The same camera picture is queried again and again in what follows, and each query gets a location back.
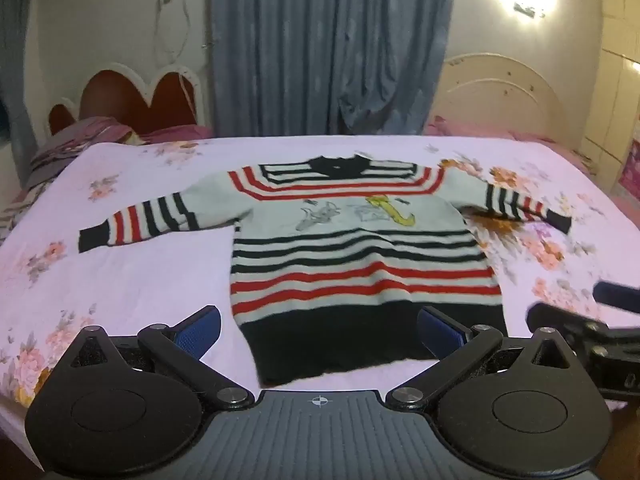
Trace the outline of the striped knit children sweater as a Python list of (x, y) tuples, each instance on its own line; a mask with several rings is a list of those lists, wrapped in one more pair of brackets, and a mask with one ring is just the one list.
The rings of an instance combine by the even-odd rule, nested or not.
[(232, 226), (230, 304), (266, 388), (430, 355), (432, 307), (503, 330), (501, 290), (467, 212), (570, 218), (456, 167), (317, 157), (218, 172), (82, 229), (78, 248)]

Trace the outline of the cream wardrobe with stickers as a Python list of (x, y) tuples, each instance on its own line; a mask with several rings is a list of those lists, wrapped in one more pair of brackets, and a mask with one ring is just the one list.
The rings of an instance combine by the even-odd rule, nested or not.
[(627, 161), (639, 117), (639, 0), (602, 0), (600, 58), (580, 152), (610, 192)]

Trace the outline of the pink floral bed sheet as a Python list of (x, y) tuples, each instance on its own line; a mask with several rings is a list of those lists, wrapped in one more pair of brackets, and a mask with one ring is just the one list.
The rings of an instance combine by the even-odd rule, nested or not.
[[(545, 203), (572, 222), (501, 221), (467, 212), (465, 221), (496, 274), (506, 326), (527, 334), (538, 301), (626, 326), (633, 315), (600, 306), (593, 286), (639, 283), (639, 231), (587, 177), (530, 142), (428, 136), (305, 136), (216, 139), (149, 146), (99, 144), (46, 189), (1, 247), (1, 432), (30, 449), (26, 411), (83, 328), (129, 335), (174, 324), (212, 304), (222, 333), (205, 362), (252, 391), (256, 366), (230, 304), (234, 229), (170, 232), (143, 242), (81, 252), (79, 233), (128, 206), (179, 192), (210, 174), (317, 157), (456, 167)], [(387, 391), (425, 360), (401, 360), (299, 379), (293, 390)]]

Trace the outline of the magenta pillow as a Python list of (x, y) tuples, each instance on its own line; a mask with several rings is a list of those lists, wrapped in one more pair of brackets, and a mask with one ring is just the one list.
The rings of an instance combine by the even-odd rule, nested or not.
[(149, 144), (167, 142), (201, 141), (211, 139), (213, 131), (200, 125), (182, 125), (163, 128), (148, 133), (139, 133), (138, 137)]

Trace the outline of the folded purple blanket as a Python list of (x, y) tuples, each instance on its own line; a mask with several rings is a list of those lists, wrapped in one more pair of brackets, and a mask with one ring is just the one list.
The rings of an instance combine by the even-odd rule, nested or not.
[(144, 141), (133, 128), (111, 117), (83, 119), (52, 136), (30, 161), (23, 191), (1, 211), (1, 243), (60, 173), (87, 148), (99, 143), (143, 145)]

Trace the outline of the cream arched headboard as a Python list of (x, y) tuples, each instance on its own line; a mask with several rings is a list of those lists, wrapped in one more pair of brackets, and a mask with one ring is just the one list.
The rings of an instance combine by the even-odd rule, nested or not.
[(448, 58), (431, 116), (467, 126), (539, 134), (556, 142), (563, 142), (567, 134), (564, 107), (544, 77), (495, 53)]

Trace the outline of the red heart-shaped headboard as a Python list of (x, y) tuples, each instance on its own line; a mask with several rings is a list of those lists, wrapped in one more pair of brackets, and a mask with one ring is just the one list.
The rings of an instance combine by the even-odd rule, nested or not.
[(122, 63), (111, 63), (90, 76), (77, 100), (62, 96), (51, 106), (47, 133), (90, 117), (109, 117), (137, 134), (171, 127), (203, 125), (205, 110), (202, 85), (193, 70), (168, 65), (145, 81)]

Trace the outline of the blue grey curtain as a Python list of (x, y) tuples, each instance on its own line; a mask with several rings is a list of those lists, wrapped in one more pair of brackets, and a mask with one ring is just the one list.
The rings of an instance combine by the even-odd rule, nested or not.
[(421, 132), (453, 1), (209, 0), (215, 132)]

